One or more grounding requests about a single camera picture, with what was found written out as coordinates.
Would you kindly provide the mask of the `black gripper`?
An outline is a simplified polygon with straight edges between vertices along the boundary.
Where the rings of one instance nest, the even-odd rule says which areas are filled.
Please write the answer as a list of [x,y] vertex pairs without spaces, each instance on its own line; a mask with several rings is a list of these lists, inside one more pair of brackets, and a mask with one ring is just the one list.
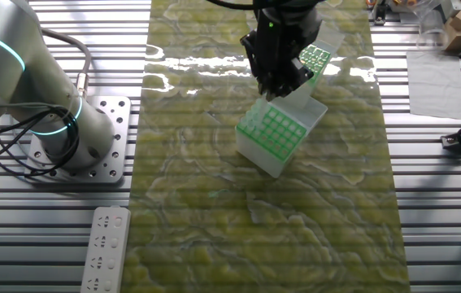
[[257,28],[240,43],[246,50],[258,92],[267,101],[274,99],[272,76],[278,76],[278,97],[286,97],[315,76],[299,58],[320,29],[318,0],[273,1],[254,11]]

